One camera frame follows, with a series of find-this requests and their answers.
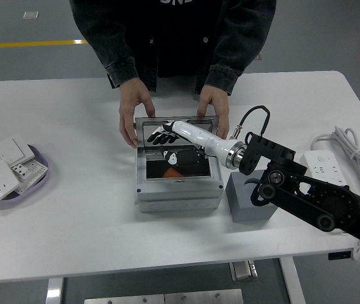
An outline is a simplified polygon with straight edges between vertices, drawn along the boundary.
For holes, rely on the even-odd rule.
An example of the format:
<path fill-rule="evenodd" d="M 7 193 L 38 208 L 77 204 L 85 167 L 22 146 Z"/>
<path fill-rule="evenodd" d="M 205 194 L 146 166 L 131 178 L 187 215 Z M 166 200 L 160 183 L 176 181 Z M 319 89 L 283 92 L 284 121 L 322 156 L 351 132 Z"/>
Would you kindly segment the white and black robot right hand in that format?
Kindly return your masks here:
<path fill-rule="evenodd" d="M 183 138 L 194 145 L 201 146 L 208 156 L 215 156 L 221 165 L 236 169 L 237 154 L 245 145 L 237 139 L 222 139 L 211 132 L 188 122 L 173 121 L 159 126 L 147 139 L 148 143 L 163 145 Z"/>

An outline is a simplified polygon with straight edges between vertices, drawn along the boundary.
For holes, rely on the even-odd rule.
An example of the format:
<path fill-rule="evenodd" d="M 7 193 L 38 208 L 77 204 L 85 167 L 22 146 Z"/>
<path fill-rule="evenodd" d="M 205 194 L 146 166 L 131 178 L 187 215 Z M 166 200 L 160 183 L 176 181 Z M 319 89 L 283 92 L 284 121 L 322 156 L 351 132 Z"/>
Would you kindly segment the person's left hand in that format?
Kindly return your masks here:
<path fill-rule="evenodd" d="M 226 139 L 229 132 L 229 99 L 226 91 L 211 85 L 204 85 L 196 114 L 206 115 L 208 105 L 212 105 L 218 116 L 217 136 Z"/>

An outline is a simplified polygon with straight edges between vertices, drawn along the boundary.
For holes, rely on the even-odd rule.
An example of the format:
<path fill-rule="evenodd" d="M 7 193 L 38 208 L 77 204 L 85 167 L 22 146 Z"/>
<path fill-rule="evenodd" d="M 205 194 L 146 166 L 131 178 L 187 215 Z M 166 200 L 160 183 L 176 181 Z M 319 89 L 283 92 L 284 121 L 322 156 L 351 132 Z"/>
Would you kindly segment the person's right hand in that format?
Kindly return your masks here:
<path fill-rule="evenodd" d="M 121 83 L 119 106 L 119 131 L 125 142 L 132 148 L 137 148 L 138 138 L 134 124 L 135 109 L 143 105 L 147 117 L 155 116 L 155 107 L 149 90 L 139 78 L 133 78 Z"/>

